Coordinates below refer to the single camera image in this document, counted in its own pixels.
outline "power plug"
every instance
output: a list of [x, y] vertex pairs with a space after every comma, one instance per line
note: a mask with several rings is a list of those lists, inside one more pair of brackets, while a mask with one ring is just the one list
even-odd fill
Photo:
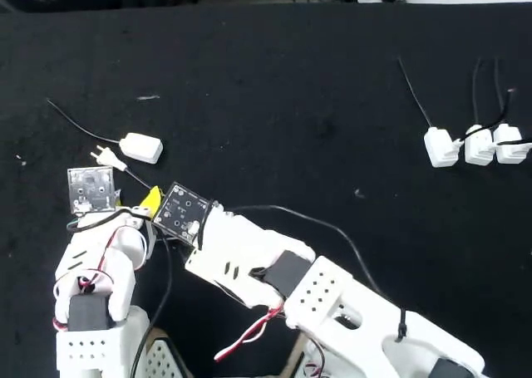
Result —
[[435, 126], [429, 128], [423, 137], [426, 152], [435, 168], [452, 166], [458, 161], [458, 153], [464, 142], [460, 139], [452, 140], [445, 129]]
[[493, 140], [497, 144], [497, 161], [500, 164], [520, 164], [532, 148], [532, 144], [498, 145], [506, 141], [522, 140], [519, 128], [501, 123], [493, 132]]
[[[473, 125], [468, 129], [466, 134], [473, 130], [478, 130], [481, 125]], [[468, 164], [477, 164], [486, 166], [493, 160], [496, 143], [493, 142], [491, 131], [483, 129], [465, 139], [465, 162]]]
[[138, 133], [128, 133], [118, 145], [125, 156], [148, 164], [156, 164], [163, 152], [163, 143], [159, 139]]

